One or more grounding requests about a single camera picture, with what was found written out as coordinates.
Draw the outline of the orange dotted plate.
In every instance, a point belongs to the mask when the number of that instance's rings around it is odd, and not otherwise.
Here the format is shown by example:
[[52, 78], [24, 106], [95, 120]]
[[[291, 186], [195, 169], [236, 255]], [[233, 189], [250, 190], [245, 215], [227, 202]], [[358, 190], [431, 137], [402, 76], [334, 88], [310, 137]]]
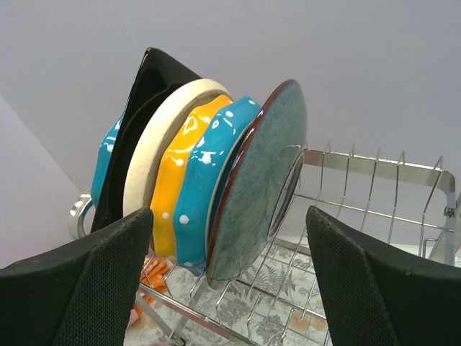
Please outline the orange dotted plate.
[[153, 245], [159, 257], [174, 257], [176, 245], [172, 217], [184, 181], [188, 157], [219, 109], [232, 103], [227, 95], [213, 97], [195, 107], [162, 156], [151, 201]]

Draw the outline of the steel dish rack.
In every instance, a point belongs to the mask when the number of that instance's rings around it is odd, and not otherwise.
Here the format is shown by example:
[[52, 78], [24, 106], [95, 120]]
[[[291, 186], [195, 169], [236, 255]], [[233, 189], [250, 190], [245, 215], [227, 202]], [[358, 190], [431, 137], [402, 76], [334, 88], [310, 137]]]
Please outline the steel dish rack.
[[176, 345], [208, 329], [232, 345], [458, 345], [460, 194], [444, 167], [380, 154], [305, 152], [285, 226], [212, 289], [173, 265], [136, 298]]

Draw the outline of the dark green brown plate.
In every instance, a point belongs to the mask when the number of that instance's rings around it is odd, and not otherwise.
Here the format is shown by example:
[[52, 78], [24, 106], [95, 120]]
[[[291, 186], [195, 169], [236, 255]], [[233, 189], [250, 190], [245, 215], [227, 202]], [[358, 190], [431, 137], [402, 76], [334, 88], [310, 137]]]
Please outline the dark green brown plate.
[[208, 246], [212, 289], [246, 271], [279, 229], [303, 168], [306, 134], [303, 91], [288, 79], [261, 107], [230, 170]]

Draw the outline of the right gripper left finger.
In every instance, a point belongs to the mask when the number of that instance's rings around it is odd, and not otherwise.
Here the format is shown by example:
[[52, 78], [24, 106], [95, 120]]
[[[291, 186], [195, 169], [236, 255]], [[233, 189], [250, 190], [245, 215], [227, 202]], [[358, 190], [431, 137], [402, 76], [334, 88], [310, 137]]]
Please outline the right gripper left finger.
[[152, 226], [141, 208], [1, 269], [1, 344], [122, 345]]

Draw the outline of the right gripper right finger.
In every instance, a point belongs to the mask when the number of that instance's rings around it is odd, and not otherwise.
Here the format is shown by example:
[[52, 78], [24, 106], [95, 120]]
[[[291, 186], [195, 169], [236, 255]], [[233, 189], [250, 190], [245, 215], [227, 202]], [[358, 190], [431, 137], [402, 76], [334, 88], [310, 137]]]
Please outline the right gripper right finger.
[[308, 243], [334, 345], [459, 345], [460, 269], [404, 252], [320, 208]]

